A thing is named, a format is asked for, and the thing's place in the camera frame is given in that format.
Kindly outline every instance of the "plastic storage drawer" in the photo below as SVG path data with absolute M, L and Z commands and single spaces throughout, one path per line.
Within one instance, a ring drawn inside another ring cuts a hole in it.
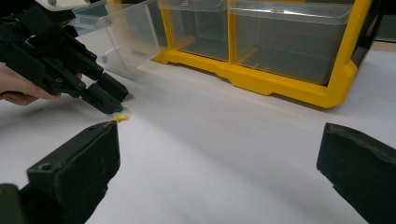
M 76 19 L 70 25 L 107 71 L 132 78 L 131 69 L 167 49 L 156 0 L 137 5 L 107 4 L 103 0 L 73 12 Z M 151 15 L 159 15 L 156 24 Z
M 231 0 L 235 62 L 326 85 L 352 5 Z
M 160 0 L 176 49 L 228 61 L 226 0 Z

